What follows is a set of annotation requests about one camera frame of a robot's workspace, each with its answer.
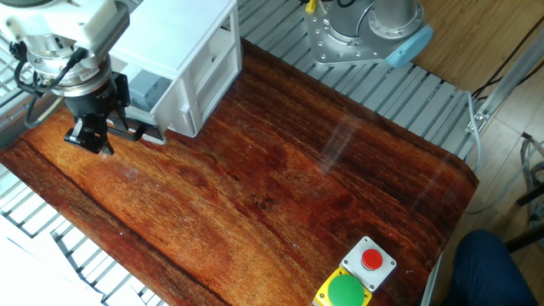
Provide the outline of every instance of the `emergency stop button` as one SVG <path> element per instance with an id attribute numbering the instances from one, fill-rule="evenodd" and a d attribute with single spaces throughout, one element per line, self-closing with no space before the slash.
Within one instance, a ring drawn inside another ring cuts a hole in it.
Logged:
<path id="1" fill-rule="evenodd" d="M 368 249 L 363 252 L 362 258 L 363 267 L 370 271 L 379 269 L 383 264 L 382 254 L 378 250 Z"/>

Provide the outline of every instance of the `white cable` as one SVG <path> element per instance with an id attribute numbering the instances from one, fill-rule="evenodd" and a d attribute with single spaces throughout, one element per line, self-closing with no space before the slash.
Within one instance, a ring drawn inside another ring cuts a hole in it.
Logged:
<path id="1" fill-rule="evenodd" d="M 317 0 L 318 3 L 320 3 L 320 8 L 321 10 L 323 11 L 323 14 L 326 14 L 326 8 L 325 8 L 325 4 L 323 4 L 323 1 L 321 0 Z"/>
<path id="2" fill-rule="evenodd" d="M 482 209 L 479 209 L 479 210 L 477 210 L 477 211 L 475 211 L 475 212 L 467 212 L 467 211 L 465 211 L 465 213 L 466 213 L 466 214 L 477 214 L 477 213 L 481 213 L 481 212 L 486 211 L 486 210 L 492 208 L 493 206 L 495 206 L 496 203 L 498 203 L 498 202 L 502 199 L 502 197 L 506 194 L 506 192 L 507 192 L 508 190 L 510 190 L 510 188 L 512 187 L 512 185 L 516 182 L 516 179 L 518 179 L 519 176 L 521 175 L 521 173 L 524 171 L 524 168 L 527 167 L 527 165 L 529 164 L 529 159 L 530 159 L 530 157 L 533 156 L 533 154 L 535 154 L 535 152 L 538 150 L 538 148 L 544 149 L 544 148 L 542 147 L 542 145 L 544 145 L 544 141 L 540 142 L 540 143 L 538 144 L 538 146 L 536 146 L 535 148 L 533 148 L 533 150 L 531 150 L 531 152 L 529 153 L 529 156 L 527 156 L 527 159 L 525 160 L 524 164 L 523 164 L 523 165 L 521 166 L 521 168 L 518 170 L 518 173 L 516 173 L 516 175 L 512 178 L 512 180 L 510 180 L 510 182 L 509 182 L 506 186 L 504 186 L 504 188 L 502 188 L 501 193 L 500 193 L 499 196 L 493 201 L 493 203 L 492 203 L 491 205 L 489 205 L 489 206 L 487 206 L 487 207 L 484 207 L 484 208 L 482 208 Z"/>
<path id="3" fill-rule="evenodd" d="M 476 173 L 482 163 L 482 142 L 479 138 L 479 130 L 478 126 L 476 126 L 476 118 L 474 118 L 473 95 L 469 91 L 467 91 L 466 93 L 468 96 L 468 114 L 470 115 L 470 122 L 473 125 L 473 133 L 474 137 L 476 138 L 476 145 L 478 147 L 478 162 L 476 163 L 476 167 L 473 170 L 473 172 Z"/>
<path id="4" fill-rule="evenodd" d="M 53 114 L 53 111 L 56 111 L 60 104 L 65 100 L 65 97 L 58 97 L 52 104 L 51 106 L 49 106 L 49 108 L 44 111 L 38 118 L 37 120 L 39 122 L 44 122 L 49 116 L 51 116 L 51 114 Z"/>

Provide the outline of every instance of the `blue jeans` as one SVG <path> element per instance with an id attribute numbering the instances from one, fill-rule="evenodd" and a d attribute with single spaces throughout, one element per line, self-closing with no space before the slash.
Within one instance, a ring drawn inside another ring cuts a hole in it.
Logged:
<path id="1" fill-rule="evenodd" d="M 457 246 L 444 306 L 538 306 L 502 241 L 485 230 Z"/>

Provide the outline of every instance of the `wooden table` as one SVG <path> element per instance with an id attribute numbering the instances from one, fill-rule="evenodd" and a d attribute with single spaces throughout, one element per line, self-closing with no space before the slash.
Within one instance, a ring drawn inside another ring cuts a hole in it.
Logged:
<path id="1" fill-rule="evenodd" d="M 309 305 L 364 235 L 412 305 L 478 180 L 445 150 L 244 42 L 199 136 L 65 144 L 61 110 L 0 162 L 171 305 Z"/>

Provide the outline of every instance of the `wooden floor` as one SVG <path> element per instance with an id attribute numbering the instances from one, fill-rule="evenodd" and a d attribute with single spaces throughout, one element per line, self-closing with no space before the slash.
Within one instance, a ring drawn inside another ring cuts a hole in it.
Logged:
<path id="1" fill-rule="evenodd" d="M 519 5 L 525 4 L 525 2 L 515 3 Z M 542 15 L 541 5 L 535 5 L 535 7 L 540 9 L 538 14 Z M 528 15 L 532 16 L 531 22 L 535 23 L 540 19 L 538 16 L 533 16 L 534 14 L 531 12 Z M 532 25 L 528 23 L 526 27 L 531 28 Z M 524 34 L 519 33 L 517 35 L 518 39 L 521 39 Z M 499 66 L 501 60 L 506 57 L 504 54 L 499 56 L 493 52 L 486 54 L 500 59 L 496 62 L 496 66 Z M 474 54 L 473 56 L 482 61 L 486 60 L 486 56 L 482 54 Z M 434 72 L 428 66 L 424 65 L 424 67 Z M 457 85 L 464 86 L 467 89 L 479 87 L 493 72 L 493 70 L 490 73 L 488 71 L 477 72 L 473 67 L 467 70 L 471 71 L 468 72 L 469 75 L 470 73 L 479 75 L 478 77 L 471 78 L 469 76 L 467 79 L 459 79 Z M 448 77 L 457 77 L 456 73 L 455 69 L 451 69 L 447 71 L 445 76 L 441 77 L 445 77 L 446 80 L 451 81 Z M 540 71 L 528 82 L 519 86 L 495 114 L 491 123 L 484 131 L 482 137 L 482 166 L 477 173 L 480 179 L 480 186 L 467 209 L 468 211 L 475 211 L 491 205 L 501 193 L 503 187 L 520 169 L 519 151 L 523 142 L 520 137 L 522 132 L 533 135 L 537 141 L 544 140 L 544 92 L 541 90 L 542 86 L 544 86 L 544 71 Z M 533 155 L 531 165 L 541 162 L 542 158 L 539 157 L 538 154 Z M 467 159 L 467 163 L 471 167 L 474 167 L 476 163 L 475 150 Z M 499 235 L 504 241 L 507 241 L 529 228 L 529 207 L 519 208 L 513 205 L 514 201 L 525 191 L 524 180 L 520 176 L 513 187 L 494 207 L 477 215 L 465 214 L 462 217 L 461 222 L 457 225 L 453 236 L 446 246 L 432 305 L 440 305 L 447 294 L 455 247 L 464 235 L 471 230 L 487 229 Z M 544 289 L 544 247 L 540 245 L 526 247 L 514 253 L 513 258 L 528 281 L 539 304 L 544 304 L 544 290 L 542 290 Z"/>
<path id="2" fill-rule="evenodd" d="M 544 15 L 541 0 L 421 2 L 425 20 L 434 29 L 434 38 L 416 64 L 470 91 L 493 75 Z"/>

